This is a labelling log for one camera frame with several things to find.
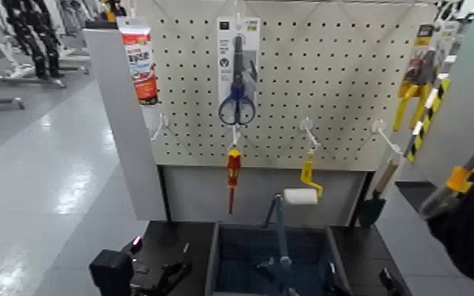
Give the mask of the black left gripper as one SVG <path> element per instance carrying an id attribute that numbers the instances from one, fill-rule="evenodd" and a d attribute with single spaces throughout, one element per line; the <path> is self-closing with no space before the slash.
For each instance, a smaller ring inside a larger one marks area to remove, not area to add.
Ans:
<path id="1" fill-rule="evenodd" d="M 133 259 L 134 275 L 131 284 L 149 290 L 151 295 L 167 295 L 167 290 L 177 287 L 192 271 L 190 246 L 189 242 L 184 245 L 181 262 L 173 265 L 152 257 Z"/>

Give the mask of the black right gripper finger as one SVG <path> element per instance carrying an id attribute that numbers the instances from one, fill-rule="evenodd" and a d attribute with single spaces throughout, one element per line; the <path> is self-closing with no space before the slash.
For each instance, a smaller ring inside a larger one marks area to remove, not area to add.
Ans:
<path id="1" fill-rule="evenodd" d="M 380 282 L 387 292 L 387 296 L 404 296 L 405 292 L 400 282 L 393 277 L 387 268 L 379 273 Z"/>
<path id="2" fill-rule="evenodd" d="M 328 290 L 328 295 L 337 296 L 336 270 L 335 265 L 331 262 L 328 262 L 324 267 L 324 281 Z"/>

